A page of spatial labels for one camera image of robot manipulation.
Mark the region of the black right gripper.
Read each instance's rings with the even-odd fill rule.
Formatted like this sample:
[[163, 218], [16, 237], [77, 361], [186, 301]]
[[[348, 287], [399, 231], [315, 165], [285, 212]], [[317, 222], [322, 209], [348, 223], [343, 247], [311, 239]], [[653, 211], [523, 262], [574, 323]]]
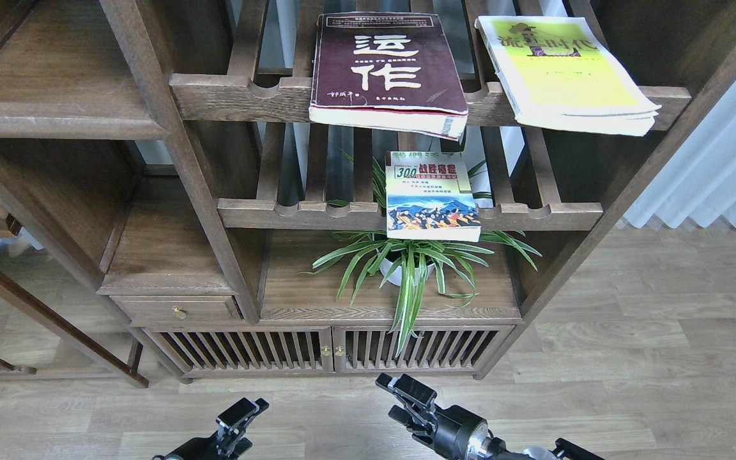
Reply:
[[447, 459], [487, 457], [488, 424], [483, 417], [458, 405], [446, 410], [435, 407], [437, 392], [408, 374], [393, 378], [381, 373], [376, 385], [408, 405], [405, 408], [395, 405], [388, 416], [439, 456]]

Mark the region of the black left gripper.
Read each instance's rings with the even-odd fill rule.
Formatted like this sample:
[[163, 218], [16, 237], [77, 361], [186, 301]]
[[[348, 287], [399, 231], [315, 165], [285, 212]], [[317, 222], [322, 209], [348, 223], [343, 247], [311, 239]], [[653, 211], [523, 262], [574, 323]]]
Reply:
[[269, 407], [266, 399], [242, 398], [217, 416], [217, 437], [192, 438], [165, 459], [239, 459], [253, 446], [245, 437], [246, 427]]

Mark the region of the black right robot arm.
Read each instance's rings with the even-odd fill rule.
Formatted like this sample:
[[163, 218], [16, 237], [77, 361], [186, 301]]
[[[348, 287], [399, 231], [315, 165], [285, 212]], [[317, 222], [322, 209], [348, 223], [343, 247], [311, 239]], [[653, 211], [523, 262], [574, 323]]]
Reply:
[[555, 448], [530, 447], [522, 452], [508, 450], [505, 440], [494, 437], [483, 417], [458, 405], [441, 408], [437, 392], [403, 374], [400, 378], [382, 373], [376, 384], [400, 401], [388, 416], [404, 425], [413, 440], [447, 459], [598, 459], [593, 452], [564, 438]]

